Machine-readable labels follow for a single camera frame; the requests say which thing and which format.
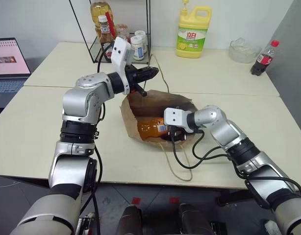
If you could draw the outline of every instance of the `white jar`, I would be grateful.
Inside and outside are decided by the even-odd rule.
[[[143,52],[144,54],[147,52],[147,41],[146,41],[146,32],[142,30],[135,31],[135,36],[141,36],[143,38]]]
[[[135,60],[143,60],[144,53],[143,53],[143,38],[140,36],[131,37],[131,46],[134,50],[133,58]]]

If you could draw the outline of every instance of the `yellow detergent bottle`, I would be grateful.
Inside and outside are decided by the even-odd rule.
[[[186,58],[199,58],[201,56],[204,41],[211,18],[211,8],[197,6],[188,14],[186,4],[189,0],[183,0],[184,8],[179,19],[178,39],[176,43],[176,55]],[[207,16],[198,16],[198,12],[205,11]]]

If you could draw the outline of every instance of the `laptop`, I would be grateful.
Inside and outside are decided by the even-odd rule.
[[[0,108],[6,107],[31,72],[15,38],[0,38]]]

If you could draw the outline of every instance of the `robotic arm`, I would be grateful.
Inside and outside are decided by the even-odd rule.
[[[194,113],[167,108],[164,121],[165,125],[182,127],[188,133],[208,127],[214,140],[228,154],[237,173],[246,179],[245,184],[257,203],[272,210],[281,232],[284,235],[301,235],[301,197],[295,194],[292,183],[272,179],[288,176],[234,122],[227,120],[220,108],[208,105]]]
[[[65,93],[60,140],[49,174],[50,194],[32,205],[12,235],[71,235],[77,231],[82,194],[90,191],[96,180],[97,161],[90,155],[98,137],[102,104],[121,92],[138,91],[146,96],[138,83],[159,71],[131,65],[131,45],[121,38],[116,39],[113,50],[111,61],[116,72],[84,76]]]

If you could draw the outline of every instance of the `red cap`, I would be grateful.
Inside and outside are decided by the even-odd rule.
[[[279,41],[277,40],[272,40],[272,43],[270,43],[273,47],[277,47],[279,45]]]

